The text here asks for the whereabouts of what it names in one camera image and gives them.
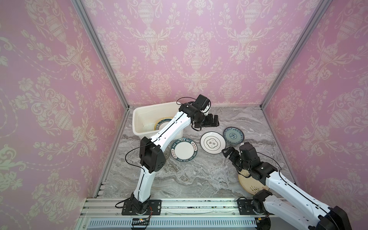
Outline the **small green lettered rim plate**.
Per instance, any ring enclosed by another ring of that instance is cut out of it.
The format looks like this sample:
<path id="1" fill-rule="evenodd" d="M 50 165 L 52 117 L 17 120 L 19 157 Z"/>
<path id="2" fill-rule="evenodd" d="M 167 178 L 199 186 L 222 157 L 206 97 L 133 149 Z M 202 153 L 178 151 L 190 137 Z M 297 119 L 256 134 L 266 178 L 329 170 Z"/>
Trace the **small green lettered rim plate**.
<path id="1" fill-rule="evenodd" d="M 193 160 L 197 155 L 197 144 L 188 138 L 176 140 L 171 146 L 171 155 L 175 160 L 185 163 Z"/>

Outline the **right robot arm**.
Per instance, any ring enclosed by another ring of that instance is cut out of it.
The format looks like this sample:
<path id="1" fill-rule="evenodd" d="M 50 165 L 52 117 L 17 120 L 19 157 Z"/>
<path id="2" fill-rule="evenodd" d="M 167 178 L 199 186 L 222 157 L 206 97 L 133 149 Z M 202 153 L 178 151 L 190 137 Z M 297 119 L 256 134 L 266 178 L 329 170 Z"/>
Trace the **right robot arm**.
<path id="1" fill-rule="evenodd" d="M 339 206 L 330 207 L 288 180 L 281 169 L 260 160 L 249 142 L 236 150 L 223 149 L 222 154 L 238 170 L 267 186 L 253 196 L 252 206 L 259 215 L 274 214 L 298 230 L 350 230 L 347 213 Z"/>

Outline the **large green red rimmed plate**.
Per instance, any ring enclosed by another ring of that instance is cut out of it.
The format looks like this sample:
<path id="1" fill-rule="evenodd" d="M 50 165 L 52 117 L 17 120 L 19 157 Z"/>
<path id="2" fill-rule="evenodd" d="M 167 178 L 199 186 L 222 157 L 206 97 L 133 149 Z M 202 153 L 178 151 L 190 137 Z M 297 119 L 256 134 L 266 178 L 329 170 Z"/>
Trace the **large green red rimmed plate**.
<path id="1" fill-rule="evenodd" d="M 173 117 L 165 117 L 165 118 L 161 118 L 159 119 L 156 124 L 154 125 L 154 130 L 161 130 L 162 128 L 164 128 L 171 120 L 173 119 Z"/>

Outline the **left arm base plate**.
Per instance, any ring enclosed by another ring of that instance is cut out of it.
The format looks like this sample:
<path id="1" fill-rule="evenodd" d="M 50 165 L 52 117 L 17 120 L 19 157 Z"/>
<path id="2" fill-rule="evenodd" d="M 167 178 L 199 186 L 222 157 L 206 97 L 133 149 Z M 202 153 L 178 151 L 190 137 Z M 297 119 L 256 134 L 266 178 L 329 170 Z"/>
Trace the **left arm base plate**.
<path id="1" fill-rule="evenodd" d="M 148 199 L 147 201 L 140 203 L 138 201 L 131 201 L 128 199 L 123 202 L 122 216 L 133 215 L 154 215 L 159 216 L 161 214 L 162 200 Z"/>

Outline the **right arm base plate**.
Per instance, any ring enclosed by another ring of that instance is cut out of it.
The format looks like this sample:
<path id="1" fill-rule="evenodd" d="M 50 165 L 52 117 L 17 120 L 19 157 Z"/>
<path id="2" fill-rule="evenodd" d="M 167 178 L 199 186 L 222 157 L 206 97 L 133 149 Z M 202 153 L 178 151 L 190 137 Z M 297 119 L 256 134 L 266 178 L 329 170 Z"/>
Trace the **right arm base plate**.
<path id="1" fill-rule="evenodd" d="M 240 197 L 236 200 L 238 211 L 240 215 L 257 215 L 252 205 L 252 200 Z"/>

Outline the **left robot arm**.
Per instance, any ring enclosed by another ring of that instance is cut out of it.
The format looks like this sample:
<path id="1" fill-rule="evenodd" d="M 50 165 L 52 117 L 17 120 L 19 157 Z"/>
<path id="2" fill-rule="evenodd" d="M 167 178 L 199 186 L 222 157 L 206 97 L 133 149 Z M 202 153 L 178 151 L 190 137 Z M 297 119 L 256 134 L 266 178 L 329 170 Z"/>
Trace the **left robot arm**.
<path id="1" fill-rule="evenodd" d="M 163 168 L 166 163 L 164 151 L 174 137 L 187 126 L 192 129 L 203 127 L 219 126 L 217 115 L 209 113 L 211 101 L 208 98 L 197 98 L 194 102 L 181 104 L 176 115 L 171 121 L 157 134 L 150 138 L 142 138 L 140 146 L 140 177 L 134 192 L 129 201 L 132 204 L 133 211 L 137 214 L 144 214 L 149 208 L 150 192 L 156 173 Z"/>

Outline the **beige plate brown rim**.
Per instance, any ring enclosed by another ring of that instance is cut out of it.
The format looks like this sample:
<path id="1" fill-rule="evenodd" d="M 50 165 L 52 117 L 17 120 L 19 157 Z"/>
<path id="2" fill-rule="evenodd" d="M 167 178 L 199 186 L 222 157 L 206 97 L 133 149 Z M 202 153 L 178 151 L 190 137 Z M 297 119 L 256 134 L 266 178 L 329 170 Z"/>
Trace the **beige plate brown rim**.
<path id="1" fill-rule="evenodd" d="M 269 191 L 269 187 L 263 185 L 260 181 L 255 180 L 247 170 L 242 170 L 238 174 L 239 183 L 242 188 L 251 195 L 255 195 L 261 190 Z"/>

